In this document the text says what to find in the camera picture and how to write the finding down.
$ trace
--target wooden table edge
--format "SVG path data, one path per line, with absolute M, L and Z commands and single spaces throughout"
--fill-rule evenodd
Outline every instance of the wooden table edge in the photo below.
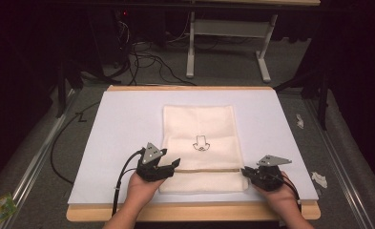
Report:
M 216 91 L 216 90 L 273 90 L 257 86 L 110 86 L 107 92 L 117 91 Z
M 69 221 L 107 221 L 112 204 L 70 204 Z M 316 200 L 302 202 L 305 219 L 318 219 L 321 210 Z M 137 221 L 265 221 L 279 220 L 266 202 L 151 203 Z

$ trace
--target dark background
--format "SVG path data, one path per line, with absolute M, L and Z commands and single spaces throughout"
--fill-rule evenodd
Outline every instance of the dark background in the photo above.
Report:
M 313 38 L 298 74 L 317 68 L 327 56 L 334 59 L 328 65 L 329 88 L 375 174 L 375 0 L 322 4 L 354 13 L 323 20 L 319 16 L 282 13 L 273 39 L 289 37 L 295 42 Z M 110 39 L 104 35 L 113 32 L 110 16 L 101 13 L 48 11 L 32 2 L 0 1 L 0 171 L 52 105 L 50 92 L 56 85 L 62 56 L 77 59 L 97 71 L 101 64 L 114 63 L 121 57 L 110 55 L 98 44 L 101 39 Z M 134 10 L 128 20 L 135 34 L 164 46 L 164 32 L 176 35 L 182 31 L 183 18 L 180 13 L 160 11 L 152 15 Z M 94 30 L 91 24 L 100 30 Z M 105 49 L 108 59 L 101 55 Z

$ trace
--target metal rail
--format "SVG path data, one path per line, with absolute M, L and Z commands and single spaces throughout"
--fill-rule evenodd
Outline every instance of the metal rail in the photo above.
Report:
M 59 132 L 62 124 L 64 123 L 67 117 L 68 110 L 71 108 L 72 104 L 77 98 L 79 91 L 80 90 L 71 89 L 71 91 L 69 92 L 68 106 L 66 107 L 64 113 L 55 120 L 50 133 L 48 134 L 38 153 L 32 158 L 29 167 L 27 168 L 12 195 L 14 203 L 17 206 L 17 211 L 10 218 L 0 223 L 0 229 L 13 228 L 15 220 L 17 219 L 18 214 L 20 213 L 20 210 L 30 193 L 33 184 L 36 182 L 36 179 L 38 178 L 38 175 L 41 172 L 44 163 L 50 154 L 50 146 L 53 143 L 53 140 L 56 138 L 56 134 Z
M 360 199 L 360 195 L 356 189 L 356 187 L 353 185 L 353 182 L 351 182 L 350 177 L 347 174 L 347 171 L 345 170 L 340 156 L 338 152 L 335 150 L 332 141 L 330 140 L 329 134 L 327 131 L 323 130 L 322 126 L 320 125 L 318 118 L 317 118 L 317 111 L 312 103 L 311 100 L 306 99 L 304 101 L 305 107 L 309 112 L 312 113 L 312 118 L 316 126 L 318 127 L 319 132 L 321 133 L 321 137 L 323 139 L 323 142 L 326 146 L 330 163 L 332 164 L 332 168 L 338 178 L 339 183 L 342 186 L 344 195 L 348 201 L 348 204 L 350 205 L 351 210 L 353 211 L 353 215 L 356 218 L 360 228 L 362 229 L 373 229 L 375 228 L 372 224 L 371 219 L 369 218 L 369 215 Z

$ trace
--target gray floor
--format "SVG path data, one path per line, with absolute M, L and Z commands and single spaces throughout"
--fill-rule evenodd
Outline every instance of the gray floor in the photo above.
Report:
M 254 48 L 259 46 L 259 41 L 222 39 L 213 49 L 208 50 L 214 44 L 215 41 L 208 38 L 198 42 L 195 78 L 190 81 L 199 86 L 277 86 L 294 75 L 308 42 L 271 42 L 266 55 L 272 78 L 268 85 L 261 82 L 259 67 L 254 60 Z M 147 44 L 138 45 L 136 49 L 139 57 L 143 52 L 159 55 L 175 75 L 186 80 L 187 47 L 184 41 L 169 44 L 165 50 Z M 132 60 L 135 71 L 135 58 L 132 57 Z M 152 58 L 139 60 L 141 68 L 136 76 L 138 85 L 167 84 L 160 77 L 160 65 L 152 63 Z M 114 70 L 107 67 L 106 71 L 111 73 Z M 160 72 L 167 80 L 175 80 L 164 67 Z M 129 73 L 119 78 L 124 84 L 131 81 Z M 85 80 L 84 89 L 73 96 L 75 100 L 66 114 L 65 122 L 74 113 L 101 99 L 107 86 Z M 326 189 L 314 183 L 315 188 L 322 193 L 319 200 L 322 217 L 311 220 L 311 223 L 316 228 L 374 228 L 375 176 L 352 139 L 334 96 L 329 94 L 328 97 L 325 132 L 315 121 L 315 101 L 301 99 L 299 90 L 287 89 L 279 94 L 279 98 L 308 171 L 326 176 L 328 182 Z M 87 122 L 71 123 L 55 145 L 53 159 L 56 169 L 70 180 L 75 179 L 97 108 L 94 106 L 84 113 L 83 119 Z M 50 131 L 57 122 L 54 117 L 56 112 L 55 102 L 13 155 L 0 175 L 0 196 L 16 190 L 34 156 L 38 156 L 45 147 L 43 144 L 49 139 Z M 296 114 L 302 116 L 304 129 L 297 126 Z M 39 174 L 34 175 L 35 182 L 29 183 L 29 193 L 21 198 L 23 201 L 20 202 L 19 214 L 6 223 L 6 228 L 101 228 L 102 222 L 75 223 L 66 220 L 67 200 L 72 186 L 53 173 L 48 155 L 41 161 L 45 163 Z

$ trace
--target small white object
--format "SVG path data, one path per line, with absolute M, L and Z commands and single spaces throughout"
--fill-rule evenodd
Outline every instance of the small white object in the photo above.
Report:
M 303 129 L 303 120 L 299 114 L 297 114 L 297 119 L 298 119 L 297 126 Z
M 319 175 L 316 172 L 312 172 L 312 179 L 319 183 L 323 188 L 327 188 L 326 177 Z

